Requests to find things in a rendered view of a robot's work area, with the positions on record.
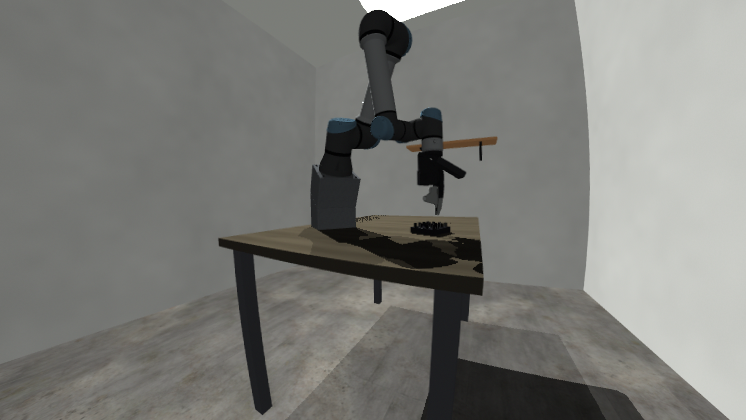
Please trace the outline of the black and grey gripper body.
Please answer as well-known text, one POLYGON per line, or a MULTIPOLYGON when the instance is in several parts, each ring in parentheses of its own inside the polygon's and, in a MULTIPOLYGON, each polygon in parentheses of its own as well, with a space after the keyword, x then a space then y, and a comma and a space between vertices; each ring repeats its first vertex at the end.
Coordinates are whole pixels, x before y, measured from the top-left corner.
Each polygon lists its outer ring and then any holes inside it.
POLYGON ((438 186, 438 181, 440 180, 440 174, 442 174, 442 177, 444 177, 443 168, 435 164, 438 156, 440 157, 443 156, 443 152, 440 150, 429 150, 425 152, 419 152, 418 154, 418 162, 419 162, 418 171, 419 172, 417 171, 417 185, 438 186), (430 157, 432 160, 430 159, 430 157), (439 168, 439 170, 437 168, 439 168), (420 183, 420 177, 421 177, 421 183, 420 183), (435 183, 435 184, 431 184, 431 183, 435 183))

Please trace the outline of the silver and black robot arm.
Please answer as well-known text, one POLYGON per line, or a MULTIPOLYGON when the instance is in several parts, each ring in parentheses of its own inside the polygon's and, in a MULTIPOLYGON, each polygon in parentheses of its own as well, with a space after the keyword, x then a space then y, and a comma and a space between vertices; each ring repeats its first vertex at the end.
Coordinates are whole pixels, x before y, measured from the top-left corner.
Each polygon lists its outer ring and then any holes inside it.
POLYGON ((325 153, 319 171, 334 177, 352 175, 352 149, 372 149, 380 140, 407 143, 421 139, 422 152, 443 151, 443 121, 439 109, 426 108, 421 111, 421 118, 412 121, 397 119, 390 76, 395 64, 411 48, 409 28, 388 12, 374 9, 361 20, 358 35, 369 83, 356 121, 333 118, 328 122, 325 153))

